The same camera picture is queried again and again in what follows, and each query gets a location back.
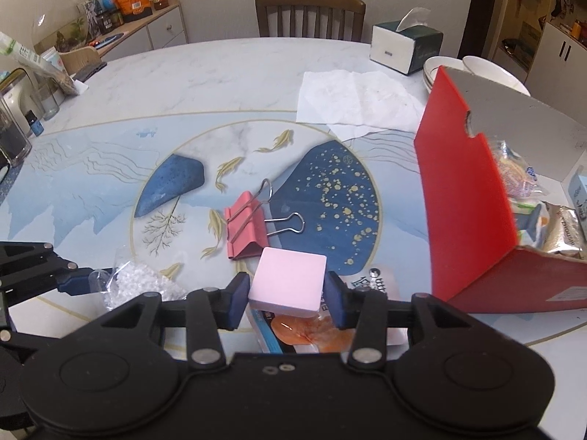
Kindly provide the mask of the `chicken breast snack packet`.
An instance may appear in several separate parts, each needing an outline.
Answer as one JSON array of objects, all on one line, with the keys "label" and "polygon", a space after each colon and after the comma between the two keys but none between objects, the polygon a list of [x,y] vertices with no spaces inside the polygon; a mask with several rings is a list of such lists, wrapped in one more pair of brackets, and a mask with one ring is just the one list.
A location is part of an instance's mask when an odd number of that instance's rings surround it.
[{"label": "chicken breast snack packet", "polygon": [[[400,290],[393,270],[385,265],[367,266],[354,275],[342,276],[350,288],[374,288],[399,300]],[[330,312],[321,301],[320,312],[311,318],[276,315],[247,308],[264,353],[343,353],[350,349],[354,331],[334,326]]]}]

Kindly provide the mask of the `small blue bottle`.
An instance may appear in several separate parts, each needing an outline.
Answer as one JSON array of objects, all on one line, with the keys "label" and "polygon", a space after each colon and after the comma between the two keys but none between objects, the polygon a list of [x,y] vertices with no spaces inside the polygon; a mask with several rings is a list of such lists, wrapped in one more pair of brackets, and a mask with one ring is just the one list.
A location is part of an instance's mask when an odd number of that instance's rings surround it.
[{"label": "small blue bottle", "polygon": [[29,124],[31,131],[34,133],[35,136],[40,136],[44,132],[44,126],[41,120],[36,116],[36,114],[32,110],[26,112],[25,118]]}]

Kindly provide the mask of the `tall glass jar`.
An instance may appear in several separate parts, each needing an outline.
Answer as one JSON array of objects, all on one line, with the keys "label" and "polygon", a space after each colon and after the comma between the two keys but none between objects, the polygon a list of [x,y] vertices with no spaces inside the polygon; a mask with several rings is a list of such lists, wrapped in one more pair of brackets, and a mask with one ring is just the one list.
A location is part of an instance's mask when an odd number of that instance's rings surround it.
[{"label": "tall glass jar", "polygon": [[0,100],[1,152],[11,167],[20,166],[32,150],[32,144],[13,117],[4,99]]}]

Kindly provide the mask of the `small drinking glass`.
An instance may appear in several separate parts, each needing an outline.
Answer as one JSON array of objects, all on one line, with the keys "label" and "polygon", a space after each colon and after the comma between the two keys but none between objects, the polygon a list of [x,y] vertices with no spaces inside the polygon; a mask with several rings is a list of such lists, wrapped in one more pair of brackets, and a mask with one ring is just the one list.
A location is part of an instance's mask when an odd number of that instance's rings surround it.
[{"label": "small drinking glass", "polygon": [[54,97],[50,84],[39,85],[34,89],[34,95],[36,101],[39,102],[40,107],[43,109],[44,120],[50,120],[57,115],[60,108]]}]

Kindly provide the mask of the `light blue carton box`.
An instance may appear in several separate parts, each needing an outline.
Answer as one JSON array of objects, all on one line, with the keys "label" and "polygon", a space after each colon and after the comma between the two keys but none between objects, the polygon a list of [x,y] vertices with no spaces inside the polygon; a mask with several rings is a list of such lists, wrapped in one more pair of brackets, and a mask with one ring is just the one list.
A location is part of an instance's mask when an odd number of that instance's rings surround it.
[{"label": "light blue carton box", "polygon": [[586,189],[586,172],[580,166],[572,176],[568,194],[574,207],[583,234],[587,235],[587,189]]}]

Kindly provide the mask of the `blueberry bread packet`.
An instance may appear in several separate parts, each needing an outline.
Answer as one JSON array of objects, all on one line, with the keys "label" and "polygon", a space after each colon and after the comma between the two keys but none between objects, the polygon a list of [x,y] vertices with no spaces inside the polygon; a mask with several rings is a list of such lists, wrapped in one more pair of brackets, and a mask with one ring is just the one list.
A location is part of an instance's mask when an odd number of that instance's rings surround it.
[{"label": "blueberry bread packet", "polygon": [[507,195],[512,199],[537,199],[546,192],[538,182],[534,169],[504,140],[492,141],[489,144],[499,175],[506,188]]}]

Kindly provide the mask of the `red cardboard box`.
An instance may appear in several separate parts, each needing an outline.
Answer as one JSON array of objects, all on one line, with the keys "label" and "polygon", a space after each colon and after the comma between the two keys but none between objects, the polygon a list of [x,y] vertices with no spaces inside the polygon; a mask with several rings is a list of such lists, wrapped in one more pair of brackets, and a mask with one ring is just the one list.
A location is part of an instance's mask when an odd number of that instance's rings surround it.
[{"label": "red cardboard box", "polygon": [[586,156],[586,129],[573,119],[485,78],[439,70],[414,140],[433,294],[477,314],[585,308],[585,261],[519,244],[491,138],[562,188]]}]

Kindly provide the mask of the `bag of white beads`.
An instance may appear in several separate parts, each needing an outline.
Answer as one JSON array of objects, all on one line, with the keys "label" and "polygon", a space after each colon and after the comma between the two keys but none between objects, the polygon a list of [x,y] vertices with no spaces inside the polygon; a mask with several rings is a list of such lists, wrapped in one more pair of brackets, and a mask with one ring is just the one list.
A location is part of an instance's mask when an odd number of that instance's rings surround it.
[{"label": "bag of white beads", "polygon": [[178,301],[187,295],[186,289],[175,281],[181,268],[181,263],[174,263],[157,270],[137,256],[119,254],[111,270],[93,270],[88,275],[88,284],[92,291],[102,295],[108,311],[148,293],[160,295],[163,301]]}]

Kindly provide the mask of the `gold foil snack packet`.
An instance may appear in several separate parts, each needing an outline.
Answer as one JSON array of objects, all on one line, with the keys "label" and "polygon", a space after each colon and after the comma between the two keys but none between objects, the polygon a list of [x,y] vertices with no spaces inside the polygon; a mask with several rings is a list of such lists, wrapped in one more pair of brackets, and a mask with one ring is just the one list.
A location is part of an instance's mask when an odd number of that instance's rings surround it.
[{"label": "gold foil snack packet", "polygon": [[586,241],[575,210],[552,203],[545,204],[548,223],[543,233],[541,250],[549,254],[584,259]]}]

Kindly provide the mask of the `dark wooden chair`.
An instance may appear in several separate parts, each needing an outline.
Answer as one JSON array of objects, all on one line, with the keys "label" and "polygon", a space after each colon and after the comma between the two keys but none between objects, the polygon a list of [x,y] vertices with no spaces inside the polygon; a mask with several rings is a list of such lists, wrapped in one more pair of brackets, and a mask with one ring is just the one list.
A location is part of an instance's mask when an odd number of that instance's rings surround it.
[{"label": "dark wooden chair", "polygon": [[255,0],[255,7],[261,37],[362,40],[362,0]]}]

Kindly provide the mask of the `green white tissue box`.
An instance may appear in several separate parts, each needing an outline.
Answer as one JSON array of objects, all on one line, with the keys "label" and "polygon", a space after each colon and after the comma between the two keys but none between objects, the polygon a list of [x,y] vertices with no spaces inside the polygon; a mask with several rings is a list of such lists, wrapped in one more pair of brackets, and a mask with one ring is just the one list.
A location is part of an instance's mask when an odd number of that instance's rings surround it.
[{"label": "green white tissue box", "polygon": [[428,25],[431,10],[411,9],[401,20],[372,28],[370,60],[405,76],[422,70],[430,57],[438,56],[444,34]]}]

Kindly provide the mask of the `white paper napkin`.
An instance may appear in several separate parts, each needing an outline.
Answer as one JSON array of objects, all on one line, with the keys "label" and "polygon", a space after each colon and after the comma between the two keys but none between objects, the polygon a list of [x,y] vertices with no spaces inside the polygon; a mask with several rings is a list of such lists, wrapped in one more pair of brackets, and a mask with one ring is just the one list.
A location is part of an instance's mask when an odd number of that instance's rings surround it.
[{"label": "white paper napkin", "polygon": [[424,108],[405,84],[381,71],[307,71],[296,120],[324,125],[337,139],[348,141],[385,130],[416,132]]}]

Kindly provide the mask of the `green white plastic bag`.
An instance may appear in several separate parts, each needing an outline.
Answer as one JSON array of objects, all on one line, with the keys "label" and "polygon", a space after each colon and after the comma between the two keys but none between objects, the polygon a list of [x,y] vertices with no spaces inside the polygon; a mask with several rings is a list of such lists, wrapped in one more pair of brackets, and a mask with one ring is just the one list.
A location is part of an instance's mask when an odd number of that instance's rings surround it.
[{"label": "green white plastic bag", "polygon": [[64,70],[59,70],[34,51],[12,37],[0,33],[0,52],[41,77],[53,80],[65,94],[80,95],[88,90],[84,82],[73,80]]}]

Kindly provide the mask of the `white bowl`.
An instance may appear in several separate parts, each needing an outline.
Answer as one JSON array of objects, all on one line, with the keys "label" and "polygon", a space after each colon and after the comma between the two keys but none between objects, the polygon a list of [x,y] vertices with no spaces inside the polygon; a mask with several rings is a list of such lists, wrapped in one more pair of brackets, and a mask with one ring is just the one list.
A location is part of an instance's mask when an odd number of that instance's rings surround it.
[{"label": "white bowl", "polygon": [[516,76],[505,70],[503,67],[493,63],[491,60],[476,56],[464,56],[463,63],[472,74],[475,74],[478,77],[484,77],[487,80],[505,85],[521,94],[530,96],[528,89]]}]

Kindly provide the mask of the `pink sticky note block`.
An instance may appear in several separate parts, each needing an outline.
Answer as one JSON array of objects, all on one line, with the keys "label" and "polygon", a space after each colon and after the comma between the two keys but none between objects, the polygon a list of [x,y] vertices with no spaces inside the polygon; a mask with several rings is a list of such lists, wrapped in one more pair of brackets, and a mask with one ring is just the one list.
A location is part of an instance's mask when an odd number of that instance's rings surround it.
[{"label": "pink sticky note block", "polygon": [[315,316],[320,311],[325,269],[325,255],[266,247],[249,291],[250,307],[277,315]]}]

